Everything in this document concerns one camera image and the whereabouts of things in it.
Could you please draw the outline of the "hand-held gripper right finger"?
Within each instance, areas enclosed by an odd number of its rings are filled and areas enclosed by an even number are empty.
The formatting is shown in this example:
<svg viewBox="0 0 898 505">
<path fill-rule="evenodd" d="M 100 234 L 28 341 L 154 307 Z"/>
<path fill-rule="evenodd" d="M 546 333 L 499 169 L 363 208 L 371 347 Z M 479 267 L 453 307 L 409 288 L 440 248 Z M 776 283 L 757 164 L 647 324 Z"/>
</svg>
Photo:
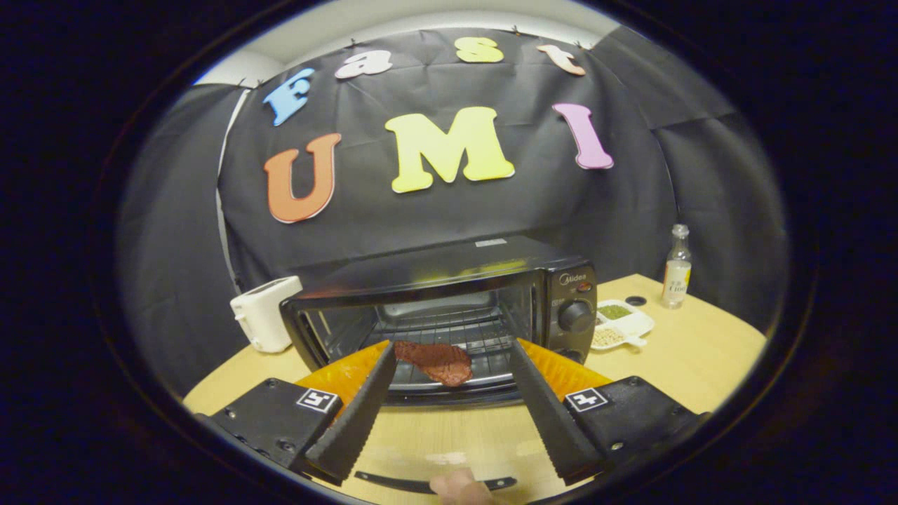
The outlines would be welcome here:
<svg viewBox="0 0 898 505">
<path fill-rule="evenodd" d="M 509 365 L 559 478 L 574 485 L 645 466 L 708 419 L 644 378 L 609 380 L 535 343 L 517 339 Z"/>
</svg>

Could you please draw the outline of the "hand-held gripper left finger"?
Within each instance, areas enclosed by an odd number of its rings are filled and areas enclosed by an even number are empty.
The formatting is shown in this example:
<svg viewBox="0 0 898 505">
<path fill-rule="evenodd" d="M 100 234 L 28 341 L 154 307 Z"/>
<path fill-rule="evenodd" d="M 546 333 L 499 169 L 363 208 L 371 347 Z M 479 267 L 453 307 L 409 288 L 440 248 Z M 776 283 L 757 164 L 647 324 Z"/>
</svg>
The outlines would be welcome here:
<svg viewBox="0 0 898 505">
<path fill-rule="evenodd" d="M 307 478 L 349 478 L 386 399 L 397 358 L 385 341 L 295 384 L 270 377 L 199 421 L 229 442 Z"/>
</svg>

